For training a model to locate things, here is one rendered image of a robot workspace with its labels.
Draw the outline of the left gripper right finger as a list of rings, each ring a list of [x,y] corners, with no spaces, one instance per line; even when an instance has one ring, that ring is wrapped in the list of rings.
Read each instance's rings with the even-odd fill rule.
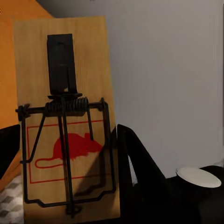
[[[121,224],[196,224],[135,132],[117,127]],[[147,208],[136,205],[130,156]]]

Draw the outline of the mousetrap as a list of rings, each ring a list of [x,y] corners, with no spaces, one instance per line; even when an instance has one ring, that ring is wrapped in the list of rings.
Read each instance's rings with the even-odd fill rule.
[[[13,21],[24,224],[120,218],[105,16]]]

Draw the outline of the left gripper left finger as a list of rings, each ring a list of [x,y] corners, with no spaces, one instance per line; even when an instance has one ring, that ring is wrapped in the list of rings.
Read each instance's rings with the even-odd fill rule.
[[[0,129],[0,180],[20,150],[20,125]]]

